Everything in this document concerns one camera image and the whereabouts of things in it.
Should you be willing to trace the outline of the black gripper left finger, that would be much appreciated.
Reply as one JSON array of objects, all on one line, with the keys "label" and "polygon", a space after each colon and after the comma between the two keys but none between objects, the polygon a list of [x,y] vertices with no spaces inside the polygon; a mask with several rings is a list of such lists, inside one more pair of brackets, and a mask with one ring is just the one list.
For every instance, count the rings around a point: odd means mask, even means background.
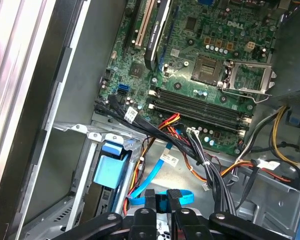
[{"label": "black gripper left finger", "polygon": [[63,240],[156,240],[157,212],[155,191],[145,192],[144,207],[122,217],[115,212],[96,216],[62,234]]}]

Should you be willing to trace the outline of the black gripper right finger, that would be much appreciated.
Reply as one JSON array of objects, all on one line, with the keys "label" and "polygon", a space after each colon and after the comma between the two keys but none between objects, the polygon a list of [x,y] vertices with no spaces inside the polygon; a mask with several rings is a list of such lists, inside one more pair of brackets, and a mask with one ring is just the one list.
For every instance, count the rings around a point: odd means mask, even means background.
[{"label": "black gripper right finger", "polygon": [[217,211],[205,219],[195,210],[182,207],[181,191],[167,191],[172,240],[289,240],[290,237],[263,228],[228,212]]}]

